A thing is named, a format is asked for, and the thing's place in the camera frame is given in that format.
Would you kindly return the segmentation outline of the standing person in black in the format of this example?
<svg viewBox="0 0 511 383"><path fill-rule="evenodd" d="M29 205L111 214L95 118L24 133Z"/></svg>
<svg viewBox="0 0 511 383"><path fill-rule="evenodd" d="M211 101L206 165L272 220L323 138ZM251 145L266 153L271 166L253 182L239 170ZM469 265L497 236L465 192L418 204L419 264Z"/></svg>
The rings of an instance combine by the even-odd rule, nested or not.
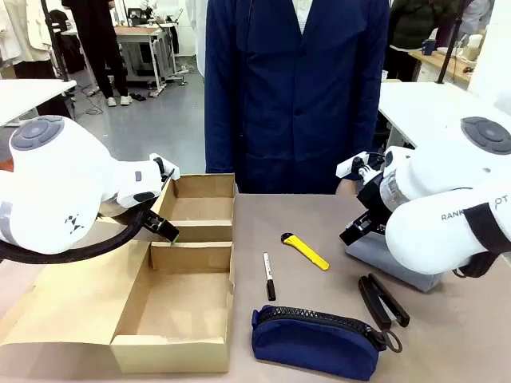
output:
<svg viewBox="0 0 511 383"><path fill-rule="evenodd" d="M120 104L129 106L129 95L117 35L112 23L111 9L115 0L61 0L62 6L71 11L77 34L90 63L97 85L109 107L117 105L106 66L113 75L120 95Z"/></svg>

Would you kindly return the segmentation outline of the navy blue zipper pencil case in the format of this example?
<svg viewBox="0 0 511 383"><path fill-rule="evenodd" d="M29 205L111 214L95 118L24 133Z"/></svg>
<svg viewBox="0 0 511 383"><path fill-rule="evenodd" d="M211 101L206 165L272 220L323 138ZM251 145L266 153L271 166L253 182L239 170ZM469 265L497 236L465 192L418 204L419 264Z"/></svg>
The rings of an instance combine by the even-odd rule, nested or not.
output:
<svg viewBox="0 0 511 383"><path fill-rule="evenodd" d="M369 381L387 349L402 352L392 331L355 318L288 306L252 312L252 351L259 360Z"/></svg>

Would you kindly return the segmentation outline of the white marker pen black cap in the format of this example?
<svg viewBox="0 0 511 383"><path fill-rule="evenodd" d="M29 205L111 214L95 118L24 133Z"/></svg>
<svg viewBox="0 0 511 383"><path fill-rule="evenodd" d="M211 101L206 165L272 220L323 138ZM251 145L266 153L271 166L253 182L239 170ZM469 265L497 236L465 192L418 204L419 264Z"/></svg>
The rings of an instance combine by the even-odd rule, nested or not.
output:
<svg viewBox="0 0 511 383"><path fill-rule="evenodd" d="M264 269L266 274L266 287L267 287L267 298L270 302L274 302L276 300L276 294L275 294L275 285L273 280L273 275L271 272L271 264L269 255L267 252L263 253L263 262L264 262Z"/></svg>

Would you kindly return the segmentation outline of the yellow utility knife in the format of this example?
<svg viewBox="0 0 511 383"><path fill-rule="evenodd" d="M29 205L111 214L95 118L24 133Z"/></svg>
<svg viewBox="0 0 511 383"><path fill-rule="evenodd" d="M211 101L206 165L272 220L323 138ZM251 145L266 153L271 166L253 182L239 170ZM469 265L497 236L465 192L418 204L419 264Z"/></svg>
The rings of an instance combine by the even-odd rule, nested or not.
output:
<svg viewBox="0 0 511 383"><path fill-rule="evenodd" d="M326 271L330 268L330 264L318 255L311 247L309 247L302 239L292 233L283 233L281 235L281 243L294 247L300 254L305 256L309 261L316 265L320 270Z"/></svg>

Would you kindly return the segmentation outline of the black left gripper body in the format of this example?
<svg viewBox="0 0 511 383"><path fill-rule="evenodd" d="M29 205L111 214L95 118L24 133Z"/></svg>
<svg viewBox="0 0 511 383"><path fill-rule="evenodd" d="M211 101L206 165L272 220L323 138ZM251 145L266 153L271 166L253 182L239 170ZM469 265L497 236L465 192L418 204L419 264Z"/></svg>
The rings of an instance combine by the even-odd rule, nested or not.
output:
<svg viewBox="0 0 511 383"><path fill-rule="evenodd" d="M154 211L149 210L147 219L145 220L145 223L144 223L144 228L148 231L151 231L152 233L155 233L155 234L164 234L165 228L166 228L166 222L167 222L167 220L165 218L162 218Z"/></svg>

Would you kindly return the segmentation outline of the grey zipper pencil case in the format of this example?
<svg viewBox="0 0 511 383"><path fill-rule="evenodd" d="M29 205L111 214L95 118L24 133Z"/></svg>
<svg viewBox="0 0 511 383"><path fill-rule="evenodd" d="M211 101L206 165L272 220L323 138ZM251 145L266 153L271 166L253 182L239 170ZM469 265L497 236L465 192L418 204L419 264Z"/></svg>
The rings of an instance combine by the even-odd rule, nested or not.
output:
<svg viewBox="0 0 511 383"><path fill-rule="evenodd" d="M390 253L385 236L374 232L346 246L345 252L425 293L436 287L442 278L442 274L419 274L406 269Z"/></svg>

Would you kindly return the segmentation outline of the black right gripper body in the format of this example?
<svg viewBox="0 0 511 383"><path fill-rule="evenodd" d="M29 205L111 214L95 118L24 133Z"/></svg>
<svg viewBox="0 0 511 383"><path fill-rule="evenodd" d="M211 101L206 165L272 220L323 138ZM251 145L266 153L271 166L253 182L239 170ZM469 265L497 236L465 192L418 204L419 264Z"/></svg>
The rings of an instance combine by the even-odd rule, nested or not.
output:
<svg viewBox="0 0 511 383"><path fill-rule="evenodd" d="M366 208L366 216L373 224L386 224L390 218L390 210L380 195L380 184L383 175L377 175L368 181L357 195L357 199Z"/></svg>

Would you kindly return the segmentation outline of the person in dark green jacket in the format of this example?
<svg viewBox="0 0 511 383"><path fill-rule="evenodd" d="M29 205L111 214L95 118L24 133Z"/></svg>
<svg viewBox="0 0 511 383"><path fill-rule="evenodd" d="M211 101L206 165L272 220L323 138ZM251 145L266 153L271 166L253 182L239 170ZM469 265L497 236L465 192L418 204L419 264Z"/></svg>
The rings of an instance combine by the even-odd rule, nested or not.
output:
<svg viewBox="0 0 511 383"><path fill-rule="evenodd" d="M390 79L412 81L415 59L432 31L454 20L460 0L393 0L384 69Z"/></svg>

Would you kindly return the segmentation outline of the white-framed workbench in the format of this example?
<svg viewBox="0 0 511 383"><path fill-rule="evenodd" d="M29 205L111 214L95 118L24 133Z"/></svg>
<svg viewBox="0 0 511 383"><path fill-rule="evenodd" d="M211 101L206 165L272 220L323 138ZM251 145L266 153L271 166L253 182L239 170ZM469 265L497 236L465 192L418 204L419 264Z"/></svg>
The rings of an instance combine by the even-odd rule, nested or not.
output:
<svg viewBox="0 0 511 383"><path fill-rule="evenodd" d="M149 97L158 98L168 81L185 83L177 68L170 32L160 27L115 26L127 70L127 81L145 82Z"/></svg>

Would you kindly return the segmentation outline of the large brown cardboard box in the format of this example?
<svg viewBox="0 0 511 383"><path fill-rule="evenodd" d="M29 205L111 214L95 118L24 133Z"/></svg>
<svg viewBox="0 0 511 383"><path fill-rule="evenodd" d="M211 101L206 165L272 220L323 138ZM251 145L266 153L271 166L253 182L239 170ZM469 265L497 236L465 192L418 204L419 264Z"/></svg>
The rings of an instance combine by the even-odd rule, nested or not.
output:
<svg viewBox="0 0 511 383"><path fill-rule="evenodd" d="M132 241L49 265L0 320L0 345L106 345L124 373L224 373L232 244Z"/></svg>

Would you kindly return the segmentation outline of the black stapler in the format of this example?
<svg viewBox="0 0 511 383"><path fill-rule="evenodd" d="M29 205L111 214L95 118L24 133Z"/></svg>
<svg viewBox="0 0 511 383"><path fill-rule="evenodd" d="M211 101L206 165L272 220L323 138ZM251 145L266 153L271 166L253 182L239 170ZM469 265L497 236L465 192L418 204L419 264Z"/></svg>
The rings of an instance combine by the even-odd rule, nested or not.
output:
<svg viewBox="0 0 511 383"><path fill-rule="evenodd" d="M407 327L410 316L373 273L364 275L358 280L358 289L374 322L380 330L389 330L393 320L387 311L395 317L401 327Z"/></svg>

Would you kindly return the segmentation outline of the black stand pole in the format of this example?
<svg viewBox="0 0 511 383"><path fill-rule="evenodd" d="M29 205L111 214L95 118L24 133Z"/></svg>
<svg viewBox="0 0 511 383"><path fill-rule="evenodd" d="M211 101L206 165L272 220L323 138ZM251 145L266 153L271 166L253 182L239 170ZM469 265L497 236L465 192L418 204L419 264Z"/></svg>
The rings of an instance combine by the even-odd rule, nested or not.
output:
<svg viewBox="0 0 511 383"><path fill-rule="evenodd" d="M465 0L459 0L458 1L458 10L457 10L456 18L454 21L454 27L452 29L450 43L448 45L448 49L446 51L441 70L439 72L438 79L436 80L437 84L441 85L443 83L444 77L446 75L447 67L450 63L450 58L452 56L452 52L454 50L454 45L457 40L458 31L459 31L460 25L462 23L462 15L464 13L464 9L465 9Z"/></svg>
<svg viewBox="0 0 511 383"><path fill-rule="evenodd" d="M45 16L47 28L49 30L52 48L53 48L55 60L57 62L59 76L63 81L69 81L69 76L65 69L65 64L64 64L64 61L61 56L61 51L59 49L56 34L53 30L53 23L52 23L52 20L51 20L51 17L50 17L48 8L47 8L46 0L40 0L40 3L42 5L42 11Z"/></svg>

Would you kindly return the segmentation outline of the white table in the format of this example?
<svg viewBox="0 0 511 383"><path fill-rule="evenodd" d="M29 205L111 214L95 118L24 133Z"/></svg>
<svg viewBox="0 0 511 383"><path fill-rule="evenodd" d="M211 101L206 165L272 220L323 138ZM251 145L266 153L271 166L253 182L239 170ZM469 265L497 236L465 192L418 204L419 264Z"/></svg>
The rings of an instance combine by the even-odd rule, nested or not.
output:
<svg viewBox="0 0 511 383"><path fill-rule="evenodd" d="M75 80L0 79L0 128L76 85Z"/></svg>
<svg viewBox="0 0 511 383"><path fill-rule="evenodd" d="M415 147L437 139L443 130L468 116L485 117L511 132L511 116L451 84L383 82L378 110Z"/></svg>

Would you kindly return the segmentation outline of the person in white coat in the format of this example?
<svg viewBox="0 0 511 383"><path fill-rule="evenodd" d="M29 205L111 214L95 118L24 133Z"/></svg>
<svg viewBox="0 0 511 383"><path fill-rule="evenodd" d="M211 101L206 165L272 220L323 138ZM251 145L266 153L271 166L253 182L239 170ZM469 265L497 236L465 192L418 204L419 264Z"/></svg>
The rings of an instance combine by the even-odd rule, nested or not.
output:
<svg viewBox="0 0 511 383"><path fill-rule="evenodd" d="M54 79L52 41L40 0L0 0L0 57L20 79Z"/></svg>

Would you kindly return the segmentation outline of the person in blue coat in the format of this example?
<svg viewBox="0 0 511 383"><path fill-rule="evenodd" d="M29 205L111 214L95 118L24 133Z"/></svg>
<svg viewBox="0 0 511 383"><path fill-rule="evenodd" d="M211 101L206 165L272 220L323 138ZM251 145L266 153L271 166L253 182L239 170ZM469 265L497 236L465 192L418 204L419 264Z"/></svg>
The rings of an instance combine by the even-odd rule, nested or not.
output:
<svg viewBox="0 0 511 383"><path fill-rule="evenodd" d="M208 0L205 164L248 194L333 194L371 148L388 0Z"/></svg>

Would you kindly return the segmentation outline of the wooden table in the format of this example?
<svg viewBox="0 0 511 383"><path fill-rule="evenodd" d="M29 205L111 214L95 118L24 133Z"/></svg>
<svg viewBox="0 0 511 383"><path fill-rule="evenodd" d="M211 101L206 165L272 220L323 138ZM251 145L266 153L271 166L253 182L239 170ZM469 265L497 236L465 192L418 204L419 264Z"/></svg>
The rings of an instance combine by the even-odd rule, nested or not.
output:
<svg viewBox="0 0 511 383"><path fill-rule="evenodd" d="M425 56L421 51L411 51L409 55L414 59L426 64L429 67L441 71L446 55L442 52L434 51L431 55ZM446 67L444 81L447 78L453 80L456 84L469 84L472 73L477 65L475 61L467 61L464 57L451 57Z"/></svg>

